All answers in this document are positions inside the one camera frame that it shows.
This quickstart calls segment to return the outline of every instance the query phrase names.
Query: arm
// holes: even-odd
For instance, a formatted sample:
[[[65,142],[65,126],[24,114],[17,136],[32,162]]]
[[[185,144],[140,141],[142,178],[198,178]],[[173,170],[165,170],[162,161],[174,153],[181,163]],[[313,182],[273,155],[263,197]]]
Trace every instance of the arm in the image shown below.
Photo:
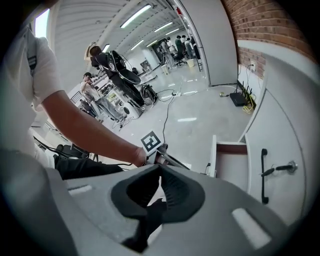
[[[89,49],[91,47],[92,43],[86,48],[84,52],[84,60],[87,62],[91,62],[90,56],[89,56]]]
[[[93,117],[83,113],[64,91],[51,94],[42,105],[58,130],[80,148],[138,167],[145,163],[146,153],[141,147],[118,137]]]

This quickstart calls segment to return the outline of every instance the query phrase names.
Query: brick wall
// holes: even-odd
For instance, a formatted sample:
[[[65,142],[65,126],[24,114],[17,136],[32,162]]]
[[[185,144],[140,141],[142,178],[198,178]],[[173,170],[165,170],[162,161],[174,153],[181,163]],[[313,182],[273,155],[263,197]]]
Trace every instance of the brick wall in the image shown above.
[[[306,38],[274,0],[221,0],[236,40],[254,40],[294,50],[313,60]],[[240,61],[244,58],[238,52]]]
[[[264,78],[265,75],[265,65],[266,65],[266,58],[263,53],[260,51],[239,47],[238,48],[239,53],[239,62],[244,65],[245,67],[248,67],[251,64],[251,61],[255,62],[255,71],[252,72],[260,77],[261,79]]]

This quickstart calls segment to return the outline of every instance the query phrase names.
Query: white wall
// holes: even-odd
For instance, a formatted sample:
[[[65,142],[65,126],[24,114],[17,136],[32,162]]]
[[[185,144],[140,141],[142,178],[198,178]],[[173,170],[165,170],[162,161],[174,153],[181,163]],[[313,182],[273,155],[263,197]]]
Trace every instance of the white wall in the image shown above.
[[[159,64],[159,59],[153,50],[150,50],[144,46],[138,46],[134,50],[131,50],[125,57],[130,62],[132,67],[137,69],[139,74],[143,72],[140,63],[148,61],[152,69],[155,69]]]
[[[236,42],[221,0],[174,0],[188,16],[203,47],[210,85],[237,82]]]

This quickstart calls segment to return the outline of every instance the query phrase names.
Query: hand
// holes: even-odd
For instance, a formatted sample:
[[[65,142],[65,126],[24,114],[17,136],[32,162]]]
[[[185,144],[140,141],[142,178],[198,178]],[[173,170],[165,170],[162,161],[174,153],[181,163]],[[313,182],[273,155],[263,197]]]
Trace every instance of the hand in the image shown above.
[[[144,151],[144,149],[142,147],[138,147],[136,149],[136,153],[135,153],[136,157],[135,157],[135,160],[133,161],[133,164],[136,166],[136,167],[141,167],[143,166],[146,161],[147,161],[147,154],[146,152]]]

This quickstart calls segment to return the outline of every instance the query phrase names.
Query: black bag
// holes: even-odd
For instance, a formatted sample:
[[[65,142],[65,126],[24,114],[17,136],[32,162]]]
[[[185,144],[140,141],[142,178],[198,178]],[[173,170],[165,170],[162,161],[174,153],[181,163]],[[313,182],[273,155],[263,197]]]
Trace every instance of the black bag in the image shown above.
[[[154,104],[158,99],[157,93],[152,89],[152,86],[150,86],[149,84],[141,86],[140,94],[144,100],[144,103],[147,106]]]

